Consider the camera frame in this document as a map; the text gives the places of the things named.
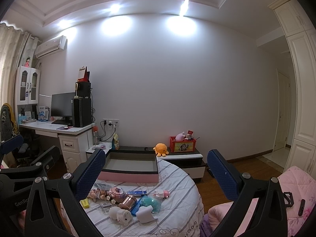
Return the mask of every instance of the pink blanket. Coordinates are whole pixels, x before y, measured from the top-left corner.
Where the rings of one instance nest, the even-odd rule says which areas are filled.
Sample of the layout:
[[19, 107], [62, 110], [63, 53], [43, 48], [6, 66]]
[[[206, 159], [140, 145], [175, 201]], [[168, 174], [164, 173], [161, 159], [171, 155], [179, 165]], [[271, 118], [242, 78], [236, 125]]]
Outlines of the pink blanket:
[[[306, 172], [296, 166], [290, 167], [282, 175], [278, 177], [283, 192], [292, 192], [294, 205], [286, 209], [288, 217], [288, 237], [295, 235], [301, 226], [304, 224], [309, 214], [311, 213], [316, 200], [316, 181]], [[301, 200], [305, 199], [305, 207], [302, 216], [298, 216]], [[253, 199], [247, 211], [247, 214], [241, 223], [235, 236], [239, 236], [246, 230], [253, 211], [256, 207], [258, 199]], [[220, 224], [233, 202], [228, 202], [220, 205], [213, 206], [208, 211], [208, 217], [212, 230]]]

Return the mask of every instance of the open box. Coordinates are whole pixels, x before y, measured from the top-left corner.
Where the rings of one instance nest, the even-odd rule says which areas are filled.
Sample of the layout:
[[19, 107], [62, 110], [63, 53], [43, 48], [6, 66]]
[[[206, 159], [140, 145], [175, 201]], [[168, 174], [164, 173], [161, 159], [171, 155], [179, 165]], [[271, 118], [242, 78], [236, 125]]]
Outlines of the open box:
[[99, 180], [158, 183], [155, 151], [109, 150]]

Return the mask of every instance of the computer tower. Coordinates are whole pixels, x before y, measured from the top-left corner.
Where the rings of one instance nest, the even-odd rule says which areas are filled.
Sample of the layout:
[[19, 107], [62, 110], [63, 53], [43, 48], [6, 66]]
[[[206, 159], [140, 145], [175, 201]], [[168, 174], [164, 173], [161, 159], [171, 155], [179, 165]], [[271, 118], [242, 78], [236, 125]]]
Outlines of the computer tower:
[[92, 123], [91, 99], [77, 98], [71, 100], [72, 125], [84, 127]]

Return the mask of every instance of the white toy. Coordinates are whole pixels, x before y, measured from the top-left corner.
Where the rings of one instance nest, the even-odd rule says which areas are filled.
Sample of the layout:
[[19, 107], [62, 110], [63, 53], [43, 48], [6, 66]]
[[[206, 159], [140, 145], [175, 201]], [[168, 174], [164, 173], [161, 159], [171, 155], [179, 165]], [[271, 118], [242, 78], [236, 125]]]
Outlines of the white toy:
[[136, 212], [136, 217], [139, 220], [140, 223], [148, 223], [150, 221], [155, 220], [156, 218], [153, 217], [151, 214], [151, 211], [153, 210], [152, 205], [149, 205], [148, 207], [139, 207], [139, 210]]
[[111, 207], [109, 217], [117, 220], [120, 224], [127, 226], [133, 219], [132, 214], [128, 210], [123, 210], [119, 207]]
[[185, 137], [184, 132], [177, 134], [176, 141], [183, 141], [184, 137]]

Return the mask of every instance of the white door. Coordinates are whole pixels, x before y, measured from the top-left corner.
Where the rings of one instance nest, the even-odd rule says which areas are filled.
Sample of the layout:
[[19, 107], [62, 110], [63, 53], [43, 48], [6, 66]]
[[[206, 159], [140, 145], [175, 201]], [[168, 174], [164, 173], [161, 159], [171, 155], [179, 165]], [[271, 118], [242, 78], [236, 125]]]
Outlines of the white door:
[[26, 105], [28, 104], [31, 68], [20, 66], [18, 70], [17, 105]]
[[28, 104], [36, 104], [39, 101], [39, 81], [40, 70], [31, 68], [30, 82], [29, 82], [29, 95]]
[[301, 19], [296, 14], [290, 2], [281, 5], [274, 11], [280, 21], [280, 24], [283, 27], [285, 36], [289, 37], [291, 35], [304, 31]]
[[291, 166], [297, 166], [305, 172], [309, 171], [314, 153], [315, 146], [294, 139], [284, 170], [287, 170]]
[[307, 16], [306, 12], [304, 11], [303, 7], [299, 4], [299, 2], [297, 0], [290, 0], [289, 3], [298, 15], [301, 23], [303, 24], [303, 28], [305, 30], [313, 29], [313, 23], [311, 22], [311, 20], [309, 19], [309, 17]]
[[297, 82], [294, 138], [316, 145], [316, 60], [307, 33], [287, 38]]
[[273, 151], [281, 149], [286, 145], [291, 114], [290, 80], [280, 72], [277, 73], [277, 77], [279, 82], [279, 118]]
[[68, 173], [73, 173], [81, 163], [80, 153], [63, 151], [63, 156]]

